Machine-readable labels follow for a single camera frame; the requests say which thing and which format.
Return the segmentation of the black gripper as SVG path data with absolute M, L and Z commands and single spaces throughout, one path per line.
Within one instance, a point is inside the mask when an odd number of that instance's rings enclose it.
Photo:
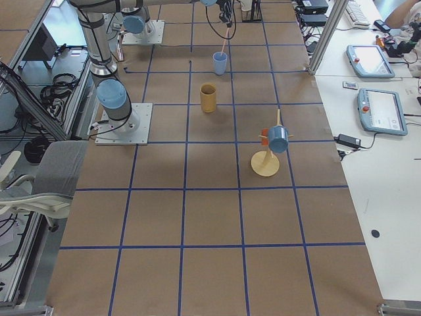
M 220 20 L 226 20 L 226 26 L 232 27 L 232 3 L 230 0 L 218 0 L 218 6 L 220 8 L 219 18 Z

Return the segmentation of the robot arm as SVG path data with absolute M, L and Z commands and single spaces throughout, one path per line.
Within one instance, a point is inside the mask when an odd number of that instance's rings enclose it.
M 120 13 L 123 27 L 132 34 L 142 33 L 149 25 L 153 5 L 192 4 L 192 1 L 71 1 L 86 40 L 90 72 L 97 97 L 108 115 L 109 132 L 135 125 L 130 96 L 118 77 L 105 26 L 104 14 Z
M 130 7 L 122 10 L 122 24 L 126 31 L 136 37 L 149 37 L 155 33 L 147 7 Z

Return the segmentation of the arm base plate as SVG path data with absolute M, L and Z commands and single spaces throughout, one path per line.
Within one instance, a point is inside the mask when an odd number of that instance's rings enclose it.
M 96 145 L 147 145 L 151 117 L 152 103 L 132 103 L 132 114 L 127 121 L 117 122 L 109 120 L 105 111 L 101 120 L 107 122 L 99 125 L 95 132 Z
M 163 39 L 165 21 L 150 20 L 145 22 L 135 16 L 123 21 L 125 33 L 122 38 L 123 45 L 160 45 Z

